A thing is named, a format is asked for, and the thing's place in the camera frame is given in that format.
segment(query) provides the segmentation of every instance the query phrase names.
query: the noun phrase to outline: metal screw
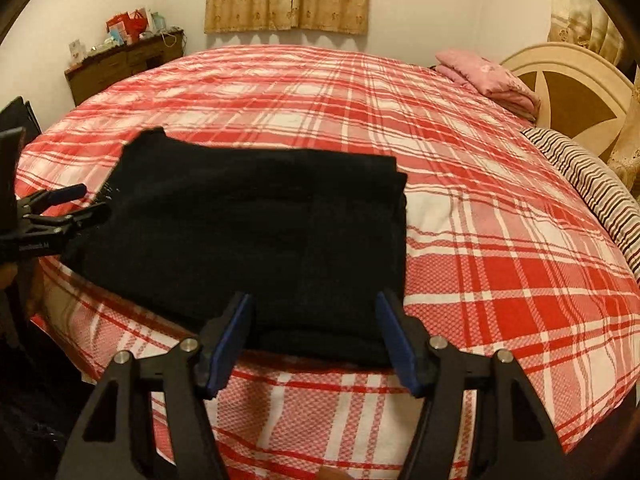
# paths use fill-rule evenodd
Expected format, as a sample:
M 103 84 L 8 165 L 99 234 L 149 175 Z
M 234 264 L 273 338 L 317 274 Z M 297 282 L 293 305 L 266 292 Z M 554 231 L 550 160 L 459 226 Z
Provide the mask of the metal screw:
M 131 358 L 131 354 L 126 350 L 121 350 L 116 355 L 113 356 L 113 360 L 117 362 L 119 365 L 123 365 Z
M 435 335 L 429 339 L 429 345 L 436 350 L 442 350 L 446 348 L 449 343 L 441 335 Z
M 513 361 L 513 354 L 505 348 L 498 350 L 498 361 L 501 363 L 510 363 Z
M 198 342 L 192 337 L 188 337 L 180 343 L 180 350 L 183 352 L 193 352 L 197 347 Z

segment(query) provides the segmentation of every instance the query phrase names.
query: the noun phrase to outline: clamp jaw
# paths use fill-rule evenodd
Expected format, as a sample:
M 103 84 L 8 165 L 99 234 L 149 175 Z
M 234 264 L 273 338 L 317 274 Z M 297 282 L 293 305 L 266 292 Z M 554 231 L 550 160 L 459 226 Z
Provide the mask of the clamp jaw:
M 406 316 L 381 292 L 376 317 L 402 384 L 424 397 L 401 480 L 447 480 L 464 390 L 478 391 L 468 480 L 567 480 L 564 453 L 544 406 L 508 350 L 466 354 Z M 57 480 L 227 480 L 203 399 L 224 389 L 254 319 L 252 299 L 236 294 L 200 337 L 167 354 L 135 359 L 118 352 L 81 413 Z M 164 391 L 175 465 L 156 452 L 149 395 Z

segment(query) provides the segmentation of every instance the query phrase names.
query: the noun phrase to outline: wooden dresser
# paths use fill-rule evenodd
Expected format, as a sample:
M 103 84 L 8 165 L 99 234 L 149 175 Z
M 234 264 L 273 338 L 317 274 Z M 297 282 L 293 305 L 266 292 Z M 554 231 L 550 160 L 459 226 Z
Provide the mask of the wooden dresser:
M 127 77 L 182 57 L 182 30 L 117 46 L 65 70 L 76 106 Z

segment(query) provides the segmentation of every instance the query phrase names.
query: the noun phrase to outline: striped pillow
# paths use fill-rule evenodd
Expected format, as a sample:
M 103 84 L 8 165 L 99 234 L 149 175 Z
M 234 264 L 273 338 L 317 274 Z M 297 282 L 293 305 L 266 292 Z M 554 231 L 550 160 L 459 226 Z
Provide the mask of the striped pillow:
M 640 283 L 640 205 L 607 165 L 574 140 L 554 130 L 522 131 L 574 186 L 624 254 Z

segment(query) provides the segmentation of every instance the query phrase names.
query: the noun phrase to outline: red bag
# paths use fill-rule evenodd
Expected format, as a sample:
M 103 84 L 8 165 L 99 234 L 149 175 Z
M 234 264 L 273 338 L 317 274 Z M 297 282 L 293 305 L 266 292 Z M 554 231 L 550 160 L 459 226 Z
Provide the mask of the red bag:
M 124 30 L 130 35 L 133 43 L 139 40 L 140 33 L 144 32 L 148 25 L 146 16 L 140 11 L 140 9 L 137 9 L 136 12 L 133 13 L 133 18 L 129 16 L 128 12 L 117 14 L 107 22 L 107 30 L 118 22 L 122 22 Z

